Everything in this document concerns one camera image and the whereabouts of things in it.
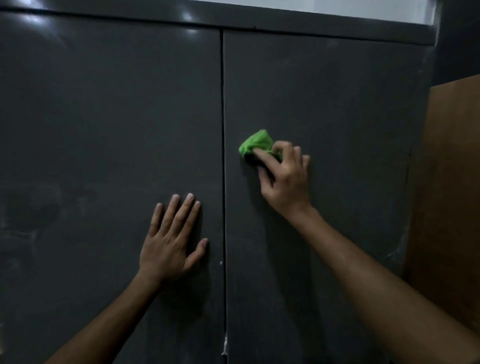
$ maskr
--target green cloth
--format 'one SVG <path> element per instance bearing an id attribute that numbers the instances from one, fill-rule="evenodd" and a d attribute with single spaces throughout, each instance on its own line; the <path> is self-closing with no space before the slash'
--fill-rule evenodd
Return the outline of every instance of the green cloth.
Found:
<path id="1" fill-rule="evenodd" d="M 255 148 L 259 148 L 267 153 L 270 153 L 274 157 L 280 158 L 281 160 L 281 154 L 273 153 L 272 147 L 272 138 L 268 135 L 267 130 L 262 129 L 245 140 L 242 145 L 240 145 L 239 152 L 243 157 L 245 157 L 246 154 L 253 154 L 253 150 Z"/>

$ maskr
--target forearm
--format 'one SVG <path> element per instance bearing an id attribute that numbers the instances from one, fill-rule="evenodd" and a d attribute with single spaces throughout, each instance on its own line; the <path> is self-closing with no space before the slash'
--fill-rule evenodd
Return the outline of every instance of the forearm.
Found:
<path id="1" fill-rule="evenodd" d="M 110 306 L 50 357 L 47 364 L 111 363 L 156 292 L 155 285 L 136 276 Z"/>
<path id="2" fill-rule="evenodd" d="M 291 222 L 399 363 L 470 364 L 480 357 L 480 341 L 472 332 L 342 236 L 316 210 Z"/>

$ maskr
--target gray surface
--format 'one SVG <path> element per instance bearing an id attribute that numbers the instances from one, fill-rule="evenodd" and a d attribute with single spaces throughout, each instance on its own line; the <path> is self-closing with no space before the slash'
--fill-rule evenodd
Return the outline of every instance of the gray surface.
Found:
<path id="1" fill-rule="evenodd" d="M 221 28 L 435 44 L 434 27 L 188 0 L 0 0 L 0 7 L 188 23 Z"/>
<path id="2" fill-rule="evenodd" d="M 111 302 L 155 203 L 188 192 L 208 258 L 116 362 L 222 362 L 219 32 L 2 13 L 0 49 L 5 363 L 42 362 Z"/>
<path id="3" fill-rule="evenodd" d="M 228 362 L 385 363 L 333 276 L 262 199 L 239 145 L 259 129 L 312 155 L 324 218 L 392 268 L 433 48 L 224 34 Z"/>

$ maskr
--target person's left arm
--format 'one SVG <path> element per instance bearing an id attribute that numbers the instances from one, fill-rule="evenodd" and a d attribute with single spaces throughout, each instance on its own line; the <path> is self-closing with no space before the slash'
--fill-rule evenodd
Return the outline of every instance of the person's left arm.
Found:
<path id="1" fill-rule="evenodd" d="M 179 201 L 180 197 L 173 195 L 160 226 L 162 205 L 155 207 L 140 253 L 140 269 L 127 289 L 46 364 L 113 362 L 162 286 L 185 274 L 202 258 L 207 239 L 202 239 L 189 256 L 185 252 L 200 202 L 193 203 L 194 197 L 189 194 L 176 212 Z"/>

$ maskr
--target person's left hand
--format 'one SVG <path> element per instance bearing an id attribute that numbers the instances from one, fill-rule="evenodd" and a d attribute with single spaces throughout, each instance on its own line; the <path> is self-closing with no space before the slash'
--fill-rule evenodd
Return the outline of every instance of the person's left hand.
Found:
<path id="1" fill-rule="evenodd" d="M 188 272 L 203 257 L 208 244 L 207 239 L 200 240 L 196 250 L 187 256 L 187 241 L 197 219 L 200 202 L 193 204 L 194 197 L 188 194 L 176 213 L 179 201 L 180 196 L 172 196 L 160 226 L 163 207 L 157 204 L 140 253 L 138 276 L 158 288 L 163 282 L 175 280 Z"/>

